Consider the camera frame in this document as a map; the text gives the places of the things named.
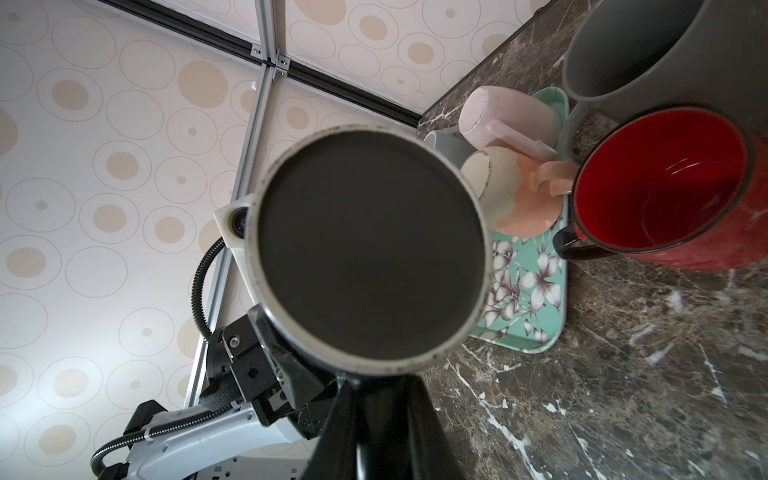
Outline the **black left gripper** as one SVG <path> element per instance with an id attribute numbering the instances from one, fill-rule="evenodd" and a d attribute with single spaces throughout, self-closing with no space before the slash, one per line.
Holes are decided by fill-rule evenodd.
<path id="1" fill-rule="evenodd" d="M 287 419 L 302 437 L 317 438 L 337 391 L 336 377 L 294 350 L 260 306 L 208 343 L 203 405 L 210 410 L 243 402 L 265 427 Z"/>

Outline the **red mug black handle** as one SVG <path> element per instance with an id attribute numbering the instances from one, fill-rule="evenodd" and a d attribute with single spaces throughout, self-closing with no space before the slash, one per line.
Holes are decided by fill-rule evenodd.
<path id="1" fill-rule="evenodd" d="M 767 257 L 767 143 L 704 107 L 657 109 L 616 127 L 570 196 L 574 221 L 553 238 L 566 261 L 623 255 L 719 272 Z"/>

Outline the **large grey mug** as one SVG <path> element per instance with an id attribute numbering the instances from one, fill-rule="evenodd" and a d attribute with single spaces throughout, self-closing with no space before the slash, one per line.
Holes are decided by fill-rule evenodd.
<path id="1" fill-rule="evenodd" d="M 764 1 L 603 1 L 565 56 L 563 87 L 576 107 L 558 150 L 592 112 L 626 121 L 664 105 L 707 105 L 745 127 L 767 125 Z"/>

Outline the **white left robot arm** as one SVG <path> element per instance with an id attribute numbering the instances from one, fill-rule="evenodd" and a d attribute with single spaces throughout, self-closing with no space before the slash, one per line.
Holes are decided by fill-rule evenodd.
<path id="1" fill-rule="evenodd" d="M 90 468 L 99 479 L 189 479 L 292 435 L 320 436 L 337 393 L 336 379 L 301 359 L 269 324 L 260 307 L 224 328 L 206 320 L 202 289 L 218 239 L 192 282 L 193 320 L 206 347 L 207 386 L 195 407 L 168 411 L 140 404 L 123 436 L 99 447 Z"/>

